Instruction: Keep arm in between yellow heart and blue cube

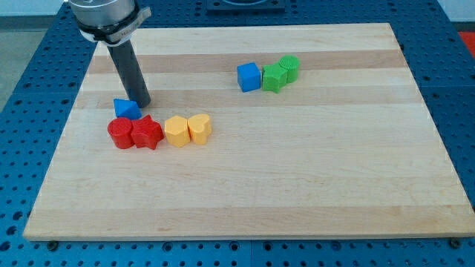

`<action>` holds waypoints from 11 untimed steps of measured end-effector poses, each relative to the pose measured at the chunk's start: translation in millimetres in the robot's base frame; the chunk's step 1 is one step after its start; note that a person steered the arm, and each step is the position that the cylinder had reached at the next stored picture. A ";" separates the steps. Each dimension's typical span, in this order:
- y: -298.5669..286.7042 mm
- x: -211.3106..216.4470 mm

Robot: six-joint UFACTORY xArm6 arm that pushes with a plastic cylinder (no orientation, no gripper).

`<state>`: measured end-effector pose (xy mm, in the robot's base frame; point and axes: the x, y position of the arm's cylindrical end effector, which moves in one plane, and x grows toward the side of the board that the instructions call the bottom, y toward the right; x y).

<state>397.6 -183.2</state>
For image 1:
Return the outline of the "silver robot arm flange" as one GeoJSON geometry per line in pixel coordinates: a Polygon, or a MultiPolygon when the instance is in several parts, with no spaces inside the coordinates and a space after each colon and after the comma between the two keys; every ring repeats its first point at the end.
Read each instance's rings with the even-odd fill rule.
{"type": "Polygon", "coordinates": [[[130,40],[133,32],[149,17],[150,7],[135,0],[65,0],[80,33],[90,42],[117,47],[130,40]]]}

